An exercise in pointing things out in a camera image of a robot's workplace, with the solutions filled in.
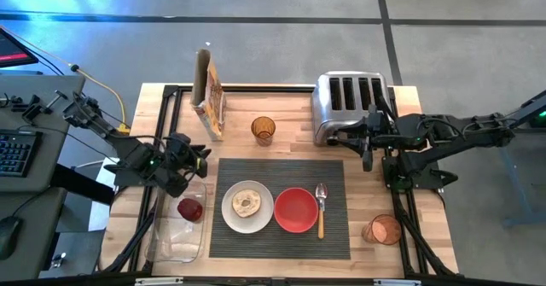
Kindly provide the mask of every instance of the bagel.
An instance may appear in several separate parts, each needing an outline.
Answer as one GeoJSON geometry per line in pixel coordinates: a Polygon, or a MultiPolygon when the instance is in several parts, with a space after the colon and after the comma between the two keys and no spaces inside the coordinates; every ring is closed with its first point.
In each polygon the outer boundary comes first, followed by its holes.
{"type": "Polygon", "coordinates": [[[231,201],[233,210],[241,218],[248,218],[255,214],[259,210],[261,203],[262,199],[259,193],[250,189],[235,193],[231,201]]]}

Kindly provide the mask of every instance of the red plate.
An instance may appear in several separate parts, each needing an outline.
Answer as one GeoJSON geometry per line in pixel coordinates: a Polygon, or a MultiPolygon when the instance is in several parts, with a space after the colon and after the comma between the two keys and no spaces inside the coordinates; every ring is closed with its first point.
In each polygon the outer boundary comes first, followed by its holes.
{"type": "Polygon", "coordinates": [[[301,188],[284,190],[275,201],[276,222],[292,233],[308,231],[318,217],[318,205],[309,191],[301,188]]]}

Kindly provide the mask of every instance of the gray floor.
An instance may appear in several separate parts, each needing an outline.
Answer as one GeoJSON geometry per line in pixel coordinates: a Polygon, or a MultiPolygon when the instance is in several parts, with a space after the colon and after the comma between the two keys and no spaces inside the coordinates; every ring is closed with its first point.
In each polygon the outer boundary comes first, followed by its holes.
{"type": "MultiPolygon", "coordinates": [[[[545,5],[546,0],[387,0],[391,18],[399,19],[546,20],[545,5]]],[[[377,0],[0,0],[0,9],[112,15],[380,16],[377,0]]],[[[191,80],[199,48],[212,50],[226,83],[312,84],[320,73],[338,69],[376,71],[392,79],[381,26],[43,20],[3,25],[77,62],[119,90],[130,122],[140,84],[191,80]]],[[[392,31],[404,85],[418,87],[426,113],[467,116],[508,111],[546,85],[546,27],[395,26],[392,31]]],[[[106,110],[119,113],[107,91],[92,83],[84,91],[106,110]]],[[[87,131],[72,133],[112,154],[87,131]]],[[[541,140],[530,142],[539,145],[541,140]]],[[[98,159],[71,139],[61,154],[66,165],[98,159]]],[[[498,151],[476,149],[440,165],[460,175],[446,188],[445,198],[461,273],[546,284],[546,226],[502,228],[502,220],[517,216],[520,207],[498,151]]],[[[541,193],[535,196],[544,204],[541,193]]]]}

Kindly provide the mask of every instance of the white plate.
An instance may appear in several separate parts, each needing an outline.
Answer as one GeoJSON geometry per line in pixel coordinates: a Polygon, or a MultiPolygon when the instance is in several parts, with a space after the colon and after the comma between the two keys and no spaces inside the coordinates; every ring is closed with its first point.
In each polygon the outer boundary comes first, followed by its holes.
{"type": "Polygon", "coordinates": [[[263,229],[271,220],[273,216],[273,208],[275,203],[273,202],[273,196],[271,192],[265,188],[259,182],[252,180],[241,181],[234,184],[225,193],[222,200],[222,216],[225,223],[233,230],[242,234],[251,234],[263,229]],[[242,190],[254,190],[259,193],[261,197],[261,204],[259,210],[247,218],[241,218],[231,204],[233,196],[242,190]]]}

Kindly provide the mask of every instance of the clear glass container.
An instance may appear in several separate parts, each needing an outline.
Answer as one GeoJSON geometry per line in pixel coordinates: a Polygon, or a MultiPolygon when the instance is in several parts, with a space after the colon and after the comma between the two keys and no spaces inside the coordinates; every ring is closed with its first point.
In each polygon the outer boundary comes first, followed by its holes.
{"type": "Polygon", "coordinates": [[[158,191],[152,233],[146,250],[146,259],[153,262],[191,262],[197,258],[203,238],[206,214],[206,186],[196,178],[179,197],[158,191]],[[188,221],[178,212],[183,199],[192,199],[202,205],[202,214],[195,222],[188,221]]]}

